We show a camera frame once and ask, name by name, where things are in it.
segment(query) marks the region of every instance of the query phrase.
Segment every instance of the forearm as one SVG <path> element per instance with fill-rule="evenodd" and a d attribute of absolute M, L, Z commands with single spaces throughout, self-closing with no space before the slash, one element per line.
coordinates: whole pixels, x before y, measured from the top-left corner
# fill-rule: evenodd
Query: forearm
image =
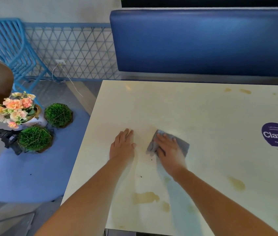
<path fill-rule="evenodd" d="M 187 169 L 173 178 L 192 198 L 215 236 L 278 236 L 261 219 Z"/>
<path fill-rule="evenodd" d="M 117 182 L 128 162 L 109 160 L 42 226 L 40 235 L 103 234 Z"/>

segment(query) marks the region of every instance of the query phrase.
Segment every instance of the person's left arm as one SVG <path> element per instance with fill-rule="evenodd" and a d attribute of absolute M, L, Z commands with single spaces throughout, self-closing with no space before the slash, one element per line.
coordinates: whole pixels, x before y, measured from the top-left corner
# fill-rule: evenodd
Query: person's left arm
<path fill-rule="evenodd" d="M 109 161 L 60 206 L 35 236 L 103 234 L 117 182 L 134 157 L 132 136 L 129 129 L 117 135 Z"/>

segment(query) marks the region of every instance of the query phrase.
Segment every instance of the person's right arm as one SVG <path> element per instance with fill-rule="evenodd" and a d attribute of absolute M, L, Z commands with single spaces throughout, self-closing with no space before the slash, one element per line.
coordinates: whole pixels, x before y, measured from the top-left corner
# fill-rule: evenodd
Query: person's right arm
<path fill-rule="evenodd" d="M 157 153 L 169 175 L 189 194 L 215 236 L 278 236 L 278 232 L 187 170 L 176 142 L 158 134 Z"/>

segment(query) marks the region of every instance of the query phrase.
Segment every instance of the blue cushion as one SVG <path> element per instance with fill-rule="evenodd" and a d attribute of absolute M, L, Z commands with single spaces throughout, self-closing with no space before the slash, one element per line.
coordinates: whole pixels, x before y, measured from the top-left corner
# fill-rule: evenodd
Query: blue cushion
<path fill-rule="evenodd" d="M 41 154 L 19 156 L 6 149 L 0 156 L 0 201 L 39 203 L 52 201 L 65 193 L 90 116 L 74 111 L 74 121 L 55 129 L 51 148 Z"/>
<path fill-rule="evenodd" d="M 117 10 L 119 71 L 278 76 L 278 10 Z"/>

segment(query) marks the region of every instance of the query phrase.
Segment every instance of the person's left hand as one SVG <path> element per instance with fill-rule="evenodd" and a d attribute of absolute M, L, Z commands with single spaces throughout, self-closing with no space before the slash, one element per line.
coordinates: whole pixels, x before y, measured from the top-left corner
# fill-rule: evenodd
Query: person's left hand
<path fill-rule="evenodd" d="M 122 160 L 131 160 L 135 156 L 136 143 L 131 143 L 134 131 L 126 128 L 125 131 L 121 131 L 115 138 L 115 141 L 111 144 L 109 151 L 109 158 L 120 158 Z"/>

